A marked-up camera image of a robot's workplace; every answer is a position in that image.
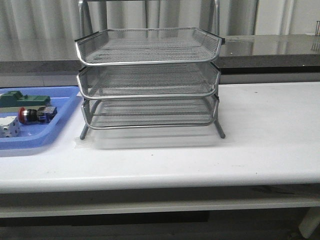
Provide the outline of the red emergency stop button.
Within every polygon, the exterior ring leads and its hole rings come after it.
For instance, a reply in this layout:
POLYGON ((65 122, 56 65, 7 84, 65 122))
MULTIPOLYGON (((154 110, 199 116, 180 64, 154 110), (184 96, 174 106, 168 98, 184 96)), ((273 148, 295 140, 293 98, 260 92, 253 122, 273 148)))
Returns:
POLYGON ((21 124, 49 124, 58 113, 55 106, 42 106, 38 109, 21 107, 18 111, 18 120, 21 124))

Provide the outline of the dark grey back counter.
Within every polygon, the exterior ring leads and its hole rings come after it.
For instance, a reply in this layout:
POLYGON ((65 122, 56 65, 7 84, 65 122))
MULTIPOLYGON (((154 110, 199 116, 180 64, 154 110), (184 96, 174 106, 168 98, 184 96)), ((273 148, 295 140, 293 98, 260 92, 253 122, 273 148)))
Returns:
MULTIPOLYGON (((219 59, 223 74, 318 73, 320 39, 298 35, 226 36, 219 59)), ((0 73, 76 73, 82 67, 71 38, 2 39, 0 73)))

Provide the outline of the blue plastic tray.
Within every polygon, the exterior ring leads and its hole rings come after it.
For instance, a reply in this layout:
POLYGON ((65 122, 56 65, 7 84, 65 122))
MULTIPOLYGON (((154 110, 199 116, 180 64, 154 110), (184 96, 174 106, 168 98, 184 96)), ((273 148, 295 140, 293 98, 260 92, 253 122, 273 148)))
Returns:
POLYGON ((57 107, 57 114, 48 124, 22 124, 19 136, 0 139, 1 150, 30 149, 52 143, 82 99, 78 96, 79 88, 76 86, 14 87, 0 90, 2 94, 9 91, 20 91, 23 95, 31 96, 49 96, 51 105, 57 107))

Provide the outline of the green terminal block component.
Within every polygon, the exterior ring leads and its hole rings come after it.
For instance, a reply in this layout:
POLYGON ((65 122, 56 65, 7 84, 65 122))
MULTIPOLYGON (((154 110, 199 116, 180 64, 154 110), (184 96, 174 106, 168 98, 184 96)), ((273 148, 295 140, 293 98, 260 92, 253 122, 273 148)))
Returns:
POLYGON ((0 95, 0 107, 48 106, 51 98, 48 95, 23 95, 20 91, 8 91, 0 95))

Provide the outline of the silver mesh tray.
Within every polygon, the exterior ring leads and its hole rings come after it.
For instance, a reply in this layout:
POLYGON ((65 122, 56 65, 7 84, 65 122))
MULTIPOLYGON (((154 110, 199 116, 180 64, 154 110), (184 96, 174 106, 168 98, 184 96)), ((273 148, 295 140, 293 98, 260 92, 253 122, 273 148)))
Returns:
POLYGON ((196 27, 106 29, 75 40, 86 66, 211 62, 224 38, 196 27))
POLYGON ((210 62, 84 67, 76 79, 88 100, 207 97, 221 73, 210 62))
POLYGON ((207 126, 217 120, 216 97, 85 100, 86 125, 94 130, 207 126))

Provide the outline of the white table leg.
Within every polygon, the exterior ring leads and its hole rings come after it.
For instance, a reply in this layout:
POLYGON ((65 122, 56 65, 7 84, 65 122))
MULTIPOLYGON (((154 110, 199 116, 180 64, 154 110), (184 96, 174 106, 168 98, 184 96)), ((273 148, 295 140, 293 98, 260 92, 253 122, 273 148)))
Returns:
POLYGON ((320 208, 311 207, 298 226, 303 238, 308 239, 320 224, 320 208))

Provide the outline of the white grey electrical block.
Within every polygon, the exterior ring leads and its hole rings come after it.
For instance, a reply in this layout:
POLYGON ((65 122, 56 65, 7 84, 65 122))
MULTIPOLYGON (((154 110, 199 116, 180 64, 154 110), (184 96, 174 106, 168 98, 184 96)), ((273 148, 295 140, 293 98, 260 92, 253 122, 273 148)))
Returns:
POLYGON ((18 137, 20 131, 20 123, 17 116, 6 116, 0 118, 1 138, 18 137))

